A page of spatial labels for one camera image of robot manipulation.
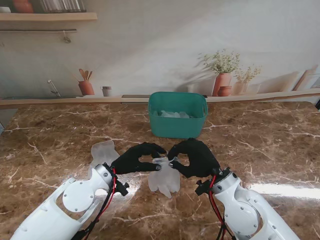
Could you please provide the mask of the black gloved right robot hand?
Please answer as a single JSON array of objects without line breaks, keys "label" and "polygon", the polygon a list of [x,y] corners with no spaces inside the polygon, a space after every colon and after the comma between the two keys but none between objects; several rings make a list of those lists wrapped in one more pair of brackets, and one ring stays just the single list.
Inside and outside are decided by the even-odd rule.
[{"label": "black gloved right robot hand", "polygon": [[[179,154],[188,156],[189,165],[183,165],[180,162],[173,160]],[[199,177],[204,178],[209,175],[215,176],[221,168],[217,159],[211,150],[202,142],[195,138],[189,138],[175,144],[168,152],[167,157],[170,166],[178,170],[186,178]]]}]

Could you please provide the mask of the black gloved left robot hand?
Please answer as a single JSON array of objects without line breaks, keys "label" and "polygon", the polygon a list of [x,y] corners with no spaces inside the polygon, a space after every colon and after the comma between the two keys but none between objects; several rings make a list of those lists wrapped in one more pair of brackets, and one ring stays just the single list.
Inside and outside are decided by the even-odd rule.
[{"label": "black gloved left robot hand", "polygon": [[166,154],[166,150],[155,143],[144,142],[130,147],[124,154],[111,163],[119,175],[135,172],[159,171],[161,166],[152,162],[140,162],[142,156],[151,155],[152,158],[160,158]]}]

